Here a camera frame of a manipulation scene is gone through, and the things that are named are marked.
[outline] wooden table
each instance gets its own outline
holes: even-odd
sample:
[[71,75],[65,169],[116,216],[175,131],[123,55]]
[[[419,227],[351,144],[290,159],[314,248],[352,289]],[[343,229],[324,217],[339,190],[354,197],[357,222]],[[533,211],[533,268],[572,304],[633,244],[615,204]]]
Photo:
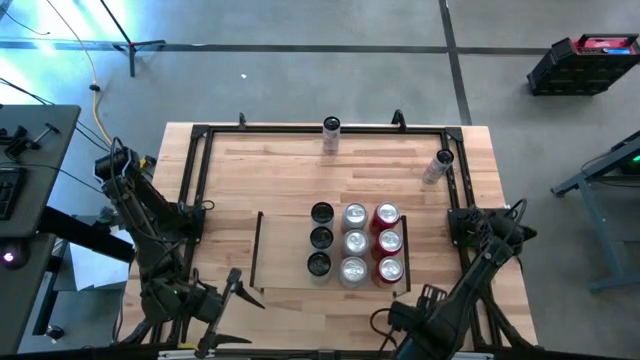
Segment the wooden table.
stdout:
[[[166,127],[153,184],[169,201],[178,198],[192,125],[169,123]],[[504,206],[489,129],[462,129],[477,205]],[[441,148],[439,138],[343,134],[339,156],[331,158],[320,156],[321,141],[313,134],[215,135],[204,199],[213,200],[216,207],[207,214],[205,234],[193,261],[201,280],[223,286],[230,268],[238,267],[248,287],[258,211],[306,215],[318,201],[342,209],[351,202],[371,208],[389,200],[399,206],[409,225],[412,291],[399,299],[415,304],[426,283],[450,290],[461,271],[446,223],[450,207],[446,182],[441,180],[424,192],[420,190],[420,176]],[[203,147],[200,144],[196,156],[189,199],[195,192]],[[462,184],[458,165],[456,161],[456,182]],[[464,194],[458,191],[464,206]],[[496,302],[507,317],[525,339],[535,343],[518,264],[507,263],[492,286]],[[143,319],[139,291],[138,269],[133,266],[124,297],[120,338],[130,334]],[[369,316],[392,301],[384,292],[266,289],[260,295],[249,291],[266,310],[232,299],[219,333],[244,337],[253,344],[228,347],[377,350],[383,338],[370,329]],[[485,312],[481,308],[479,313],[483,335],[489,341]],[[381,329],[387,329],[385,322],[385,316],[375,321]],[[193,320],[188,342],[197,343],[205,328],[206,324]],[[468,338],[466,349],[470,348]]]

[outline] metal bracket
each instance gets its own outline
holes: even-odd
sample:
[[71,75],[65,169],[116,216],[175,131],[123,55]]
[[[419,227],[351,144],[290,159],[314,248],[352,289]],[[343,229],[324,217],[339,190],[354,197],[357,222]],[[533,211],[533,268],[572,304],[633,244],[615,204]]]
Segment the metal bracket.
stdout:
[[191,128],[191,138],[199,139],[209,130],[209,125],[193,125]]
[[444,128],[444,132],[446,132],[447,135],[451,136],[457,142],[464,141],[462,137],[462,128],[460,127],[446,127]]
[[244,114],[241,112],[238,117],[238,127],[240,130],[244,130],[247,127],[247,119],[244,117]]
[[404,120],[404,114],[402,114],[402,110],[397,109],[393,113],[393,118],[391,119],[391,125],[400,125],[400,131],[407,131],[407,123]]

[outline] silver can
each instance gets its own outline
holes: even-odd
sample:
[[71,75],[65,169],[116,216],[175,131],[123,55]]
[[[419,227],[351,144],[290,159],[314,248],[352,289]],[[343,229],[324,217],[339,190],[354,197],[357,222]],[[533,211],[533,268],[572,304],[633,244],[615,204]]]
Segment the silver can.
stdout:
[[313,253],[307,259],[307,270],[315,284],[326,284],[331,276],[331,268],[331,258],[323,252]]
[[369,250],[369,238],[362,230],[351,230],[344,235],[342,257],[362,257]]
[[316,228],[324,226],[333,229],[333,207],[326,202],[319,202],[311,208],[311,225]]
[[444,173],[453,165],[453,153],[451,150],[440,150],[431,160],[431,164],[427,166],[422,174],[422,183],[433,185],[444,175]]
[[340,143],[340,120],[335,116],[329,116],[322,123],[322,149],[325,154],[338,152]]
[[356,288],[367,279],[367,264],[359,257],[348,257],[340,266],[340,282],[346,288]]
[[362,204],[347,205],[342,211],[342,232],[353,229],[363,229],[369,220],[367,209]]

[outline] black can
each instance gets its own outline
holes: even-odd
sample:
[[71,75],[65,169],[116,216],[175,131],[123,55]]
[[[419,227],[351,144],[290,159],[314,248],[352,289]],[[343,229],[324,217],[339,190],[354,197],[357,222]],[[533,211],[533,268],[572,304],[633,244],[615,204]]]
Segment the black can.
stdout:
[[331,204],[319,202],[311,208],[311,224],[313,227],[324,226],[333,229],[333,215]]
[[316,252],[307,259],[307,270],[316,284],[325,284],[331,275],[331,258],[323,252]]
[[311,246],[317,251],[329,251],[333,244],[333,232],[324,226],[313,229],[309,238]]

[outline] tripod stand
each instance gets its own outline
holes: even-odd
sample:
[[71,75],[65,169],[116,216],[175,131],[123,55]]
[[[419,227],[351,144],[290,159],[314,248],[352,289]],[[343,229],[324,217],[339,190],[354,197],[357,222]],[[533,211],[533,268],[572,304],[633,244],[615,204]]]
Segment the tripod stand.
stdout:
[[[109,16],[111,17],[111,20],[113,20],[113,22],[116,24],[116,26],[118,27],[118,30],[120,30],[120,33],[122,34],[124,39],[127,41],[126,47],[129,50],[128,51],[129,52],[129,75],[131,77],[135,77],[136,76],[136,65],[134,63],[134,57],[136,56],[136,52],[138,52],[138,50],[140,50],[140,48],[145,46],[145,45],[160,45],[160,47],[159,47],[159,49],[160,49],[167,42],[164,41],[164,40],[151,40],[151,41],[142,41],[142,42],[135,42],[135,43],[131,42],[131,39],[129,39],[129,37],[127,36],[127,33],[124,32],[124,29],[122,28],[122,26],[120,26],[120,23],[118,22],[118,20],[116,20],[116,17],[113,16],[113,14],[111,13],[111,10],[109,10],[109,7],[107,6],[107,4],[104,3],[104,0],[100,0],[100,2],[102,3],[102,6],[104,6],[105,10],[107,10],[107,12],[109,13]],[[126,51],[125,48],[121,44],[114,43],[113,47],[116,48],[119,51],[122,51],[122,52]]]

